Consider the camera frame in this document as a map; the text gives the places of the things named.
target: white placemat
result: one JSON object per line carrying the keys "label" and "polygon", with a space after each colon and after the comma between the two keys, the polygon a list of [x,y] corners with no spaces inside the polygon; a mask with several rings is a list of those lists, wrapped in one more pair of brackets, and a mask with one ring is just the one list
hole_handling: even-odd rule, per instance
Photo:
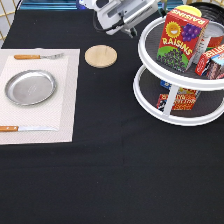
{"label": "white placemat", "polygon": [[[64,52],[57,60],[17,61],[14,54],[51,55]],[[0,125],[50,126],[59,131],[0,133],[0,144],[50,143],[72,141],[79,50],[0,50]],[[17,106],[4,93],[5,84],[16,73],[41,69],[50,72],[57,81],[57,90],[48,100],[33,106]]]}

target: knife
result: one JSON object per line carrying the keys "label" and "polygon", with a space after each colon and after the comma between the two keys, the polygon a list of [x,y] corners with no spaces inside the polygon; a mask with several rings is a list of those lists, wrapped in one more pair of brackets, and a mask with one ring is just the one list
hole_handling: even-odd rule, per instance
{"label": "knife", "polygon": [[0,126],[0,132],[16,131],[57,131],[57,129],[44,126]]}
{"label": "knife", "polygon": [[57,59],[64,56],[64,53],[62,54],[55,54],[51,56],[40,56],[40,55],[14,55],[14,58],[17,60],[24,60],[24,59]]}

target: knife handle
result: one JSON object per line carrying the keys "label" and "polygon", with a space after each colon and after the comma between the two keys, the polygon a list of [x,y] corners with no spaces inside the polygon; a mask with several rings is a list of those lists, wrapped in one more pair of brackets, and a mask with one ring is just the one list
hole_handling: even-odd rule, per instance
{"label": "knife handle", "polygon": [[0,126],[0,132],[14,132],[18,131],[18,126]]}
{"label": "knife handle", "polygon": [[14,58],[17,60],[40,59],[40,55],[14,55]]}

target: wooden coaster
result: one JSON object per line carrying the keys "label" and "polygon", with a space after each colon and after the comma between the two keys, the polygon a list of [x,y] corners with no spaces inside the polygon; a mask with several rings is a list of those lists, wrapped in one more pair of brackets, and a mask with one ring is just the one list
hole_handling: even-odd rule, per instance
{"label": "wooden coaster", "polygon": [[111,47],[98,45],[86,51],[85,59],[93,67],[106,68],[115,63],[117,60],[117,52]]}

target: silver plate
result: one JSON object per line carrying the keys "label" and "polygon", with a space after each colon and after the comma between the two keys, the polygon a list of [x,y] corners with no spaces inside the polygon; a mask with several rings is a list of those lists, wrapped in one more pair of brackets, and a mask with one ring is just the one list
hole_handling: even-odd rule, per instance
{"label": "silver plate", "polygon": [[5,87],[12,102],[27,106],[49,98],[56,89],[54,77],[47,71],[28,70],[13,76]]}

